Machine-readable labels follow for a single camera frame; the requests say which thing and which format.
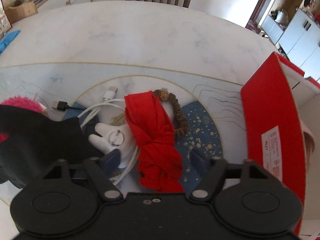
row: pink fluffy toy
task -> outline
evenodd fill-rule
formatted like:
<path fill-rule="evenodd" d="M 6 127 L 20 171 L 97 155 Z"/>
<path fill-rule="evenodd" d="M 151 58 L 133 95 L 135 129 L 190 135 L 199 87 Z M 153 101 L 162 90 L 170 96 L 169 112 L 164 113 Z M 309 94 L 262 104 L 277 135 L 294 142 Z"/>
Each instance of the pink fluffy toy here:
<path fill-rule="evenodd" d="M 20 96 L 14 97 L 14 98 L 9 98 L 0 105 L 6 105 L 6 106 L 16 106 L 28 110 L 35 111 L 37 113 L 43 114 L 46 117 L 48 117 L 48 114 L 44 111 L 44 109 L 41 107 L 41 105 L 38 102 L 35 102 L 29 98 L 22 98 Z M 7 140 L 9 136 L 5 133 L 0 134 L 0 142 L 3 142 L 4 140 Z"/>

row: label sticker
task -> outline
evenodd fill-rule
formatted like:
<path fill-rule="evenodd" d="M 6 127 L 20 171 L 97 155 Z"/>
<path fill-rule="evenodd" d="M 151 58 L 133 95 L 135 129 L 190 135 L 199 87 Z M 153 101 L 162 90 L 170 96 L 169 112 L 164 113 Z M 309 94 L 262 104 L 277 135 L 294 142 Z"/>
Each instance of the label sticker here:
<path fill-rule="evenodd" d="M 282 182 L 282 153 L 279 127 L 261 135 L 263 167 Z"/>

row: silver screw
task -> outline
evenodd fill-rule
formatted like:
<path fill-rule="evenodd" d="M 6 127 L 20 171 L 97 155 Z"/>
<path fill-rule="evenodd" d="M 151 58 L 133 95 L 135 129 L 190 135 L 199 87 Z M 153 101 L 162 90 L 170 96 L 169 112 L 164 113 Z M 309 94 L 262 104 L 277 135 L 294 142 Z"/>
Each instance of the silver screw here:
<path fill-rule="evenodd" d="M 160 198 L 153 198 L 153 199 L 152 199 L 152 202 L 154 202 L 154 203 L 159 203 L 159 202 L 161 202 L 161 199 L 160 199 Z"/>
<path fill-rule="evenodd" d="M 203 189 L 197 189 L 195 191 L 192 192 L 192 195 L 196 198 L 205 198 L 207 197 L 209 194 L 208 192 L 206 192 L 205 190 Z"/>
<path fill-rule="evenodd" d="M 120 197 L 121 193 L 117 190 L 108 190 L 104 193 L 106 198 L 118 198 Z"/>
<path fill-rule="evenodd" d="M 143 201 L 143 204 L 146 204 L 146 205 L 150 205 L 151 203 L 152 203 L 152 201 L 149 200 L 149 199 L 145 199 L 145 200 Z"/>

